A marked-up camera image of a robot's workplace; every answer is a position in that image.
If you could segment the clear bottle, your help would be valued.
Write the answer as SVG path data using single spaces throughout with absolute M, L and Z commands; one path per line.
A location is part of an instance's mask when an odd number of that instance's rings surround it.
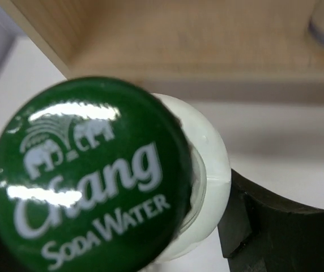
M 141 271 L 223 216 L 225 144 L 188 103 L 104 76 L 27 101 L 0 134 L 0 242 L 21 271 Z

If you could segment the wooden two-tier shelf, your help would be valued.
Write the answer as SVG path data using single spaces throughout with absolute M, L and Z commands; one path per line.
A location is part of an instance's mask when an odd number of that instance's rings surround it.
M 324 83 L 314 1 L 0 1 L 67 78 Z

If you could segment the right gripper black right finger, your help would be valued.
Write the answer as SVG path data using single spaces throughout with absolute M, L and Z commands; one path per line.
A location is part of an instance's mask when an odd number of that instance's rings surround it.
M 324 210 L 282 197 L 235 170 L 218 224 L 230 271 L 324 271 Z

